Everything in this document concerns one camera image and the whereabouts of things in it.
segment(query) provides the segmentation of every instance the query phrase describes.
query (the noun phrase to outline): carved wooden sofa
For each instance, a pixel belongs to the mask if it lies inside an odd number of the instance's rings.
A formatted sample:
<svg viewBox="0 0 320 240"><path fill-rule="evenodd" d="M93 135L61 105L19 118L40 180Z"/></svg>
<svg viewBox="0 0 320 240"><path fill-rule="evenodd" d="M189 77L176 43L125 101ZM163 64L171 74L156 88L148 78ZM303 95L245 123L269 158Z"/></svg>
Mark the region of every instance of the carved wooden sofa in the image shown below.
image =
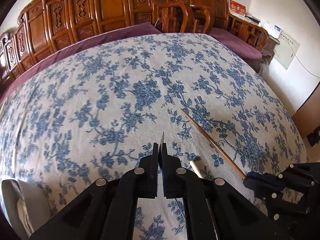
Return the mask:
<svg viewBox="0 0 320 240"><path fill-rule="evenodd" d="M183 1L33 0L19 14L16 31L0 37L0 92L36 63L75 42L157 21L165 33L195 31L192 8Z"/></svg>
<svg viewBox="0 0 320 240"><path fill-rule="evenodd" d="M246 43L246 46L241 43L239 45L239 48L233 48L232 46L229 47L228 44L226 45L231 50L239 50L234 51L236 54L238 54L240 57L244 59L244 57L260 57L262 58L262 54L260 51L267 45L269 35L268 32L256 25L253 25L249 22L246 22L242 19L239 19L238 17L228 13L228 5L227 0L182 0L190 4L195 4L198 8L198 5L203 5L211 8L211 15L212 15L212 21L210 25L214 27L212 31L206 30L205 33L208 33L209 35L213 36L217 40L219 38L222 38L222 40L219 40L221 43L224 44L225 39L232 39L232 43L237 43L237 39L235 39L236 36L239 38L243 43ZM200 21L200 25L203 25L205 15L203 11L196 10L195 18Z"/></svg>

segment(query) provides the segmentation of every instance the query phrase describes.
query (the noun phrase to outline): wooden armchair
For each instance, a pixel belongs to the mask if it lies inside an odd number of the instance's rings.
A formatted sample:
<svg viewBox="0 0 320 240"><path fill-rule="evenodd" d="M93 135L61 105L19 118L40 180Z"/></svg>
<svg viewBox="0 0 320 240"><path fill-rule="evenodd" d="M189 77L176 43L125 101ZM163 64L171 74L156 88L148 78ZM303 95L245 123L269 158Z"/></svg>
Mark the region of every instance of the wooden armchair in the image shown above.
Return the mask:
<svg viewBox="0 0 320 240"><path fill-rule="evenodd" d="M254 47L257 51L261 52L268 44L269 34L264 28L246 22L231 13L228 13L226 30Z"/></svg>
<svg viewBox="0 0 320 240"><path fill-rule="evenodd" d="M191 6L183 1L153 2L153 24L163 33L190 33L194 15Z"/></svg>
<svg viewBox="0 0 320 240"><path fill-rule="evenodd" d="M214 24L214 14L211 11L211 8L199 4L191 4L190 6L193 9L195 15L193 33L200 32L208 34L211 31Z"/></svg>

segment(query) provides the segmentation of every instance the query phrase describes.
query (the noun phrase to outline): wooden stick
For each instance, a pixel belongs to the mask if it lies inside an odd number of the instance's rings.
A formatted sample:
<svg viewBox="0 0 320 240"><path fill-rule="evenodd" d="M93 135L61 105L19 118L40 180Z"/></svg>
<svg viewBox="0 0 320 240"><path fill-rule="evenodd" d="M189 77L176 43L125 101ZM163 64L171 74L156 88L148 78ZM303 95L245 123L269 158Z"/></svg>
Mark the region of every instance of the wooden stick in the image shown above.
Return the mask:
<svg viewBox="0 0 320 240"><path fill-rule="evenodd" d="M245 174L239 169L239 167L231 160L231 158L226 154L226 152L211 138L209 134L202 129L202 127L197 124L185 111L180 109L183 115L198 129L200 133L217 149L217 151L223 156L223 158L231 165L231 167L239 174L242 179L245 179Z"/></svg>

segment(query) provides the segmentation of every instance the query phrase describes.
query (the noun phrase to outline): floral tablecloth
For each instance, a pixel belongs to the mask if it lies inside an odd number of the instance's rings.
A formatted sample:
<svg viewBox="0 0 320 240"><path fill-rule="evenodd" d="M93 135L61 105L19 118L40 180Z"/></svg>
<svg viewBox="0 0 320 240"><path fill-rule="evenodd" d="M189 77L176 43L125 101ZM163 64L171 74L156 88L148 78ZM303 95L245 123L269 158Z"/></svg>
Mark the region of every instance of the floral tablecloth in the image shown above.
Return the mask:
<svg viewBox="0 0 320 240"><path fill-rule="evenodd" d="M237 55L204 34L156 34L77 53L13 92L0 113L1 178L36 183L55 214L95 179L136 167L164 132L182 166L195 160L204 177L225 178L259 206L180 108L244 172L307 160L284 106ZM180 209L161 190L140 199L134 239L186 239Z"/></svg>

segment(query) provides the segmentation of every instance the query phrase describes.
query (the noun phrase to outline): metal bolt head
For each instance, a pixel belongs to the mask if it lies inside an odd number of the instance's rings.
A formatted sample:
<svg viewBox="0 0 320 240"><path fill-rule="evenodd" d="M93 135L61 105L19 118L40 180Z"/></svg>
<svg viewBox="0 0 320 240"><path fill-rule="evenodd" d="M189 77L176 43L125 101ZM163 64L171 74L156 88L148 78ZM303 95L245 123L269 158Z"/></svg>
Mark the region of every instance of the metal bolt head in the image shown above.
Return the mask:
<svg viewBox="0 0 320 240"><path fill-rule="evenodd" d="M222 178L216 178L215 180L214 180L214 182L215 182L215 184L217 184L217 185L219 185L219 186L222 186L222 185L224 185L224 179L222 179Z"/></svg>
<svg viewBox="0 0 320 240"><path fill-rule="evenodd" d="M142 174L142 173L144 173L144 169L143 169L143 168L136 168L136 169L134 170L134 173L135 173L135 174Z"/></svg>
<svg viewBox="0 0 320 240"><path fill-rule="evenodd" d="M96 185L97 186L103 186L106 183L107 183L107 181L105 179L103 179L103 178L97 179L97 181L96 181Z"/></svg>
<svg viewBox="0 0 320 240"><path fill-rule="evenodd" d="M185 168L177 168L176 172L177 172L178 174L185 174L187 171L186 171Z"/></svg>

